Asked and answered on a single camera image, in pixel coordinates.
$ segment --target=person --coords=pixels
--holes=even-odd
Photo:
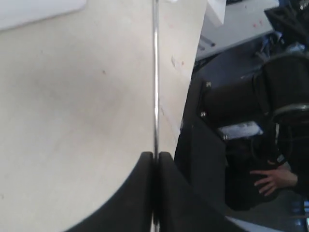
[[[264,176],[254,183],[259,188],[260,194],[268,196],[278,189],[291,189],[305,197],[309,196],[309,137],[306,136],[308,131],[309,126],[298,126],[292,129],[293,151],[288,164],[273,170],[250,172],[252,175]]]

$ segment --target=white desk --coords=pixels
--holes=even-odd
[[[225,10],[225,22],[215,27],[205,17],[201,35],[216,46],[200,40],[196,60],[220,53],[231,47],[261,37],[273,31],[264,10],[278,6],[278,0],[243,0],[228,5]]]
[[[0,33],[1,232],[71,227],[153,149],[151,3],[91,0]],[[161,4],[160,144],[171,153],[205,9]]]

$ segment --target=sleeve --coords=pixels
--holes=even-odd
[[[295,192],[304,196],[309,196],[309,175],[300,174],[295,186]]]

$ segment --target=desk surface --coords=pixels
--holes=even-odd
[[[243,0],[228,5],[225,10],[225,22],[217,28],[205,17],[201,35],[216,46],[212,47],[209,42],[200,40],[197,60],[272,32],[273,28],[264,10],[278,5],[278,0]]]
[[[152,1],[85,10],[0,34],[0,231],[63,231],[153,149]],[[161,137],[180,126],[205,0],[160,6]]]

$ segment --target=metal rod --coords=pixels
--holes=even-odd
[[[153,0],[154,33],[154,158],[159,159],[159,0]]]

